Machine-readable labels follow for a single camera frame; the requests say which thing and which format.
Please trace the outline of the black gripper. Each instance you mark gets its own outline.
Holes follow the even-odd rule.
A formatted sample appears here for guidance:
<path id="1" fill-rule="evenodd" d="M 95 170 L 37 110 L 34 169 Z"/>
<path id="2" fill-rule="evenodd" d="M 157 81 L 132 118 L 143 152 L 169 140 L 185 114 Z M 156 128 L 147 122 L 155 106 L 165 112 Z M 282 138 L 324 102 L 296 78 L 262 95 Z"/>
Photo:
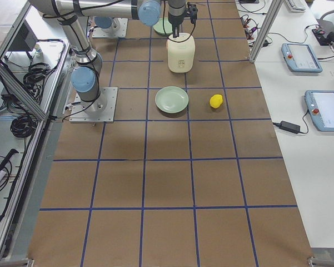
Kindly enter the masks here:
<path id="1" fill-rule="evenodd" d="M 179 16 L 169 15 L 168 16 L 168 21 L 172 25 L 173 38 L 179 37 L 179 35 L 180 35 L 180 25 L 183 22 L 183 15 L 179 15 Z"/>

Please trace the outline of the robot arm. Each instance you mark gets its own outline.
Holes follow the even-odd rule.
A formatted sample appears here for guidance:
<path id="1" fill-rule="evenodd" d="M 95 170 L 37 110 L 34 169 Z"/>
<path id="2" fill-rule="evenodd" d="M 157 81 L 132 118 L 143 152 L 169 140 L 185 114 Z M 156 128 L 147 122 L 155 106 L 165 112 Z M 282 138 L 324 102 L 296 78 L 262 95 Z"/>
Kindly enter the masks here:
<path id="1" fill-rule="evenodd" d="M 98 28 L 100 28 L 104 33 L 107 33 L 108 35 L 114 34 L 121 27 L 118 18 L 95 17 L 94 22 Z"/>
<path id="2" fill-rule="evenodd" d="M 93 113 L 103 110 L 106 98 L 101 96 L 99 85 L 102 60 L 90 44 L 78 17 L 130 18 L 146 26 L 155 25 L 160 17 L 161 1 L 30 1 L 43 13 L 43 18 L 56 19 L 61 25 L 76 55 L 82 88 L 72 79 L 74 89 L 81 99 L 84 111 Z"/>

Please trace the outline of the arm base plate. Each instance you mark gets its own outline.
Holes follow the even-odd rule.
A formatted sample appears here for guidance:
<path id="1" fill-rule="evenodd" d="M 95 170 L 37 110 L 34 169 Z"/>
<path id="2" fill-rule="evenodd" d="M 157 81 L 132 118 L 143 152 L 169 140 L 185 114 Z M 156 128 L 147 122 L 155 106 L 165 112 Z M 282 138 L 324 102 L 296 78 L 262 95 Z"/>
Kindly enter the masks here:
<path id="1" fill-rule="evenodd" d="M 117 39 L 126 36 L 127 18 L 94 17 L 94 23 L 92 38 Z"/>
<path id="2" fill-rule="evenodd" d="M 78 93 L 76 93 L 74 101 L 80 103 L 73 106 L 73 115 L 68 118 L 69 121 L 72 123 L 112 123 L 116 110 L 117 95 L 117 87 L 101 87 L 99 98 L 88 109 L 84 110 L 90 103 L 81 102 Z"/>

